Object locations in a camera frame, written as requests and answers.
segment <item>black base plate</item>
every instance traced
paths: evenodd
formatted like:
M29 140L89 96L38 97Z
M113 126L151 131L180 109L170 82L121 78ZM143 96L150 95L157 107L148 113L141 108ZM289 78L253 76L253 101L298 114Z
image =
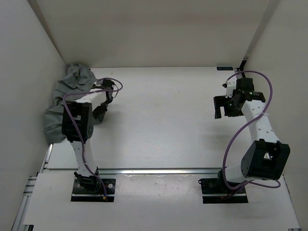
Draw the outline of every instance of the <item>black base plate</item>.
M203 204L248 203L245 187L239 190L236 195L222 199L223 196L232 193L232 190L228 189L226 186L219 185L217 178L200 179L199 183L201 184L203 194ZM232 187L239 185L238 183L231 182L229 184Z
M77 179L74 180L72 197L71 201L81 201L81 202L113 202L115 200L114 195L116 189L116 180L115 179L102 179L106 187L107 197L103 199L103 192L97 190L96 192L89 192L85 188L81 187Z

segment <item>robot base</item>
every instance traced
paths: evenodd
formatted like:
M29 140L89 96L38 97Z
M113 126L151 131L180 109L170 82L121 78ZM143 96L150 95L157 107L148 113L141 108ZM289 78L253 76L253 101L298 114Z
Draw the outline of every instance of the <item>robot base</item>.
M237 204L248 203L246 190L242 188L235 195L228 196L233 193L224 183L220 183L218 178L200 179L202 189L203 204Z
M74 180L73 190L72 190L72 197L71 201L79 201L79 202L113 202L115 200L114 195L116 189L116 180L115 179L102 179L106 191L107 197L104 200L103 198L103 190L97 189L95 192L90 192L80 186L79 181L77 179Z

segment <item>white tabletop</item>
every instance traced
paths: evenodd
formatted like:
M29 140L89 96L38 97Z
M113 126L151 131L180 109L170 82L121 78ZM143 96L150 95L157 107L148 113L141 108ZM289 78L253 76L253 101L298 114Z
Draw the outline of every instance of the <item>white tabletop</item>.
M234 71L215 67L92 71L96 78L112 77L124 85L90 139L99 168L221 167L229 140L246 122L244 116L214 119L213 97L225 94L221 85ZM227 165L240 163L250 144L246 129L232 146ZM68 141L53 146L48 168L77 168Z
M73 171L52 170L38 175L24 224L34 225L33 231L287 231L299 228L283 178L278 189L247 186L247 204L205 205L198 184L202 177L117 175L113 203L70 202Z

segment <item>gray cloth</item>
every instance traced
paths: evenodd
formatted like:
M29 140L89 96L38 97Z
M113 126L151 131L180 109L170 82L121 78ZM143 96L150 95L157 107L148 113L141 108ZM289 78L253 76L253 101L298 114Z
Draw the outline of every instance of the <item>gray cloth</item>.
M44 130L48 143L61 142L65 136L62 134L63 97L69 93L88 92L96 82L94 74L80 64L67 66L67 76L58 81L53 90L53 106L44 113ZM67 100L77 100L81 96L70 96Z

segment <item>white wall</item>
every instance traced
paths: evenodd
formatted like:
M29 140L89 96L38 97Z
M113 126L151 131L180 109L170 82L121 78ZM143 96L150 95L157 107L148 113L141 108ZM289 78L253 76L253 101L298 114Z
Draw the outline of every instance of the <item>white wall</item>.
M29 1L67 64L239 67L277 0Z
M270 120L291 154L284 174L302 228L308 230L308 1L282 0L245 70L266 74L274 87ZM256 90L268 87L254 77Z
M11 230L47 150L42 114L65 65L26 0L0 7L0 230Z

